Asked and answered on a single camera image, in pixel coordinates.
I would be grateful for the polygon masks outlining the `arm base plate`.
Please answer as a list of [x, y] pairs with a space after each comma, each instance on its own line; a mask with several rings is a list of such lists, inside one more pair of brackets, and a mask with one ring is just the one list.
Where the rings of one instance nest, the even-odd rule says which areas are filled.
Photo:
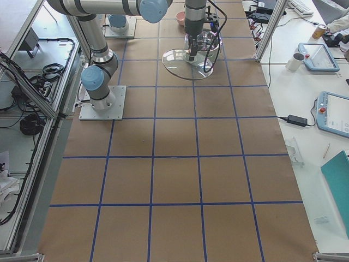
[[122, 120], [127, 92], [126, 86], [109, 86], [109, 95], [103, 100], [90, 99], [86, 92], [80, 110], [81, 121]]
[[133, 16], [126, 16], [125, 19], [126, 22], [123, 27], [110, 25], [110, 22], [108, 21], [104, 26], [105, 37], [134, 39], [137, 19]]

